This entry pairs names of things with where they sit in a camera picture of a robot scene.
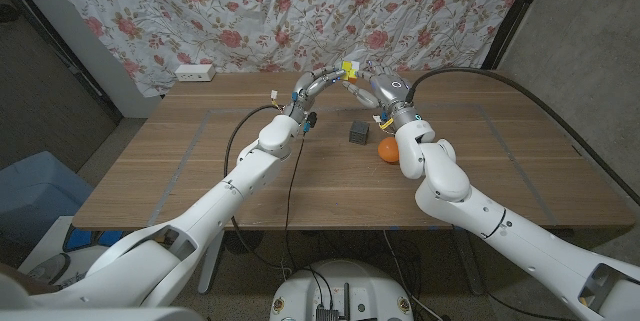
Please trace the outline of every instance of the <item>power strip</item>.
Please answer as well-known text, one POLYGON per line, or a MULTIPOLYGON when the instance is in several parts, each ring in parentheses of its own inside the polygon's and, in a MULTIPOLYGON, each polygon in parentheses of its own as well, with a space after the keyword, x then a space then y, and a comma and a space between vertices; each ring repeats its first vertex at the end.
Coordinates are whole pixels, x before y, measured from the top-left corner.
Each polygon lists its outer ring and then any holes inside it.
POLYGON ((178 81, 211 81, 215 75, 213 65, 180 65, 176 70, 178 81))

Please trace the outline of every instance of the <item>gray wall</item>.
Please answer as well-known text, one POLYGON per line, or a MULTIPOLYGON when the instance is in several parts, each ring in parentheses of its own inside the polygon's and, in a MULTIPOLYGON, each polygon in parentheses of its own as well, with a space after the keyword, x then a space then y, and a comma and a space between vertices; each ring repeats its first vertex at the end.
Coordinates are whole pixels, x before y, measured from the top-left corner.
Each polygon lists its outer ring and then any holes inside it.
POLYGON ((640 193, 639 0, 535 0, 499 69, 640 193))
POLYGON ((124 117, 149 117, 160 97, 145 98, 124 67, 67 0, 33 0, 124 117))

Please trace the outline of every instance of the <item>small black box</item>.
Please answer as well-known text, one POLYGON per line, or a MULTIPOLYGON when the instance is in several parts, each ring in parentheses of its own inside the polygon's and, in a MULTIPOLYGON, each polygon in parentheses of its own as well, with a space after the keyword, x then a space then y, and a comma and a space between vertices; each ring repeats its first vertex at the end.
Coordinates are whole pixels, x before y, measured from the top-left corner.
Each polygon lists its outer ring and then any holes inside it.
POLYGON ((351 130, 349 130, 349 142, 357 143, 359 145, 366 145, 368 133, 368 123, 364 121, 353 121, 351 130))

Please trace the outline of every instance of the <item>black hose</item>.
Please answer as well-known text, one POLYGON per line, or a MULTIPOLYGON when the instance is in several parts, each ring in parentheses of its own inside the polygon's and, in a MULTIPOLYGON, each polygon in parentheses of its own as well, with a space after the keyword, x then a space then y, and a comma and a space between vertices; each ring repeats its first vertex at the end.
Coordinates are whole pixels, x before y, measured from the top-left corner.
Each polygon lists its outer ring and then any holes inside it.
POLYGON ((533 93, 531 93, 531 91, 527 90, 526 88, 524 88, 523 86, 521 86, 520 84, 516 83, 515 81, 513 81, 512 79, 502 76, 500 74, 497 74, 495 72, 492 71, 488 71, 488 70, 481 70, 481 69, 476 69, 476 68, 471 68, 471 67, 449 67, 449 68, 441 68, 441 69, 437 69, 437 70, 433 70, 433 71, 429 71, 426 74, 420 76, 411 86, 411 88, 409 89, 409 93, 407 94, 407 97, 405 98, 405 102, 412 102, 413 101, 413 95, 416 93, 416 88, 418 87, 418 85, 428 79, 429 77, 438 75, 438 74, 442 74, 442 73, 447 73, 447 72, 467 72, 467 73, 474 73, 474 74, 478 74, 478 75, 483 75, 483 76, 487 76, 487 77, 491 77, 492 79, 501 81, 504 84, 507 84, 509 86, 511 86, 512 88, 516 89, 517 91, 519 91, 520 93, 522 93, 523 95, 527 96, 531 101, 533 101, 536 105, 538 105, 542 110, 544 110, 544 112, 546 112, 549 116, 551 116, 551 118, 553 118, 565 131, 567 131, 567 133, 573 137, 574 140, 576 140, 576 142, 578 142, 578 144, 585 150, 587 151, 587 153, 589 154, 589 156, 591 156, 591 158, 593 158, 593 160, 598 164, 598 166, 602 167, 602 169, 611 177, 611 179, 613 179, 613 181, 615 181, 615 183, 618 184, 618 186, 620 186, 624 192, 627 193, 627 195, 629 195, 629 197, 631 197, 631 199, 633 201, 635 201, 638 205, 640 205, 640 196, 638 196, 638 194, 631 188, 631 186, 629 186, 612 168, 611 166, 609 166, 603 159, 602 157, 600 157, 600 155, 598 155, 598 153, 596 153, 596 151, 591 148, 591 146, 589 146, 589 144, 587 143, 587 141, 585 141, 582 136, 580 136, 576 130, 573 129, 573 127, 569 126, 569 124, 562 118, 560 117, 560 115, 558 115, 555 111, 553 111, 553 109, 551 109, 551 107, 549 107, 549 105, 547 105, 546 103, 544 103, 544 101, 540 100, 538 98, 538 96, 534 95, 533 93))

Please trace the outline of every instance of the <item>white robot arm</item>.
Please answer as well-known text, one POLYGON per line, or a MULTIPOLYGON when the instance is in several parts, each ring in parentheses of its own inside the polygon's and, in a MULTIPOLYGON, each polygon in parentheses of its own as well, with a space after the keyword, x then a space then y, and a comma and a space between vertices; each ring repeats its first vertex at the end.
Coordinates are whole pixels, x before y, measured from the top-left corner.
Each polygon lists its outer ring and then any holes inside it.
MULTIPOLYGON (((358 75, 370 82, 376 101, 393 119, 402 173, 410 179, 424 177, 416 192, 422 211, 483 239, 582 320, 623 320, 619 317, 640 311, 639 267, 567 243, 471 186, 455 163, 451 144, 433 143, 429 123, 404 102, 408 87, 398 85, 407 82, 388 68, 372 70, 358 75)), ((356 87, 348 90, 357 92, 356 87)))
POLYGON ((292 101, 238 157, 237 166, 177 218, 138 230, 110 247, 85 279, 51 294, 32 296, 31 308, 98 309, 167 306, 182 290, 207 246, 248 197, 271 183, 291 152, 315 96, 344 70, 306 73, 292 101), (170 238, 169 247, 156 242, 170 238))

